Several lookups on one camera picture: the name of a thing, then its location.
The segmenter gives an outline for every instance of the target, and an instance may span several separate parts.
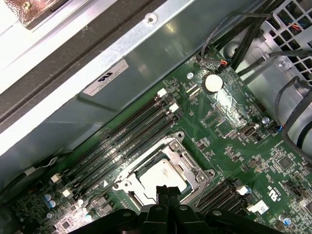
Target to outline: black cable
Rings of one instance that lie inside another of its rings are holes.
[[[282,95],[286,89],[293,86],[296,82],[298,82],[303,88],[306,88],[306,89],[312,88],[311,86],[309,86],[309,84],[306,81],[300,80],[298,76],[295,76],[283,88],[281,88],[280,91],[278,91],[277,96],[275,98],[275,104],[274,104],[275,121],[278,125],[281,125],[281,122],[279,121],[279,103],[281,101]]]
[[[269,5],[269,7],[264,11],[264,13],[272,12],[274,9],[279,7],[284,1],[285,0],[276,0],[271,5]],[[264,21],[265,21],[265,19],[258,19],[249,27],[245,37],[243,38],[241,44],[239,45],[239,47],[237,48],[237,50],[233,56],[231,66],[234,70],[236,70],[238,68],[238,66],[240,65],[240,63],[244,59],[247,51],[249,50],[249,47],[250,47],[253,39],[257,35],[257,33],[258,33],[258,31],[259,31],[259,29],[260,29],[260,27]]]
[[[231,12],[230,14],[228,14],[219,24],[218,26],[211,32],[211,34],[208,36],[208,38],[206,39],[202,49],[201,49],[201,58],[204,58],[205,55],[205,50],[208,46],[208,44],[211,42],[211,40],[213,39],[214,35],[217,33],[217,31],[220,29],[220,27],[223,25],[223,23],[230,17],[232,16],[236,16],[236,15],[241,15],[241,16],[248,16],[248,17],[255,17],[255,18],[264,18],[264,20],[266,18],[272,17],[271,14],[260,14],[260,13],[250,13],[250,12]]]
[[[308,57],[308,56],[312,56],[312,50],[308,50],[308,51],[278,51],[278,52],[272,52],[269,53],[269,56],[271,58],[273,57],[279,57],[279,56],[287,56],[287,57]],[[256,60],[254,63],[252,63],[249,67],[241,70],[240,72],[238,72],[237,74],[241,77],[245,74],[247,74],[248,72],[252,71],[253,69],[255,69],[256,67],[260,66],[263,62],[265,62],[265,59],[263,57],[259,58],[258,60]]]
[[[0,205],[2,204],[3,197],[9,193],[15,185],[17,185],[22,179],[24,179],[27,176],[25,172],[19,174],[17,177],[15,177],[7,186],[5,186],[1,192],[0,192]]]
[[[272,0],[266,0],[258,9],[254,11],[254,13],[261,13],[264,12],[268,5]],[[246,19],[243,19],[240,23],[233,26],[232,29],[227,31],[224,35],[222,35],[218,40],[213,42],[213,45],[217,48],[218,51],[220,51],[227,43],[229,43],[234,37],[236,37],[238,34],[240,34],[244,29],[246,29],[248,26],[251,25],[251,23],[254,21],[253,18],[247,17]]]
[[[298,137],[298,141],[297,141],[297,147],[299,149],[302,149],[303,146],[303,142],[306,139],[309,131],[312,129],[312,121],[310,123],[308,123],[301,131],[299,137]]]
[[[307,153],[303,152],[300,148],[298,148],[293,141],[289,138],[288,132],[294,123],[298,120],[301,114],[306,110],[306,108],[312,102],[312,89],[310,89],[307,95],[301,100],[301,102],[297,105],[297,107],[293,110],[291,115],[289,116],[286,124],[284,126],[284,130],[282,131],[282,138],[288,146],[300,154],[307,162],[312,163],[312,156],[308,155]]]

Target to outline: metal mesh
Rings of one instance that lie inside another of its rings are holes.
[[[312,49],[312,1],[287,0],[268,21],[274,42],[283,51]],[[299,73],[312,83],[312,57],[289,57]]]

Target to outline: motherboard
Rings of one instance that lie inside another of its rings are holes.
[[[206,57],[223,60],[211,48]],[[312,233],[312,175],[226,63],[191,57],[13,205],[21,232],[69,233],[115,210],[139,213],[156,186],[284,233]]]

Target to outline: label sticker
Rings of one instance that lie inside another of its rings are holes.
[[[127,64],[126,60],[123,59],[122,61],[117,63],[114,67],[112,67],[111,70],[109,70],[104,75],[102,75],[98,80],[93,82],[88,88],[86,88],[83,91],[83,93],[90,95],[90,96],[94,96],[96,93],[98,93],[98,91],[104,88],[109,82],[111,82],[121,73],[123,73],[128,67],[129,65]]]

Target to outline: cpu socket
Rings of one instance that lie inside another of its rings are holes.
[[[156,204],[156,186],[178,187],[182,204],[202,194],[215,172],[200,168],[182,145],[184,136],[177,132],[158,141],[120,172],[113,189],[127,193],[139,209]]]

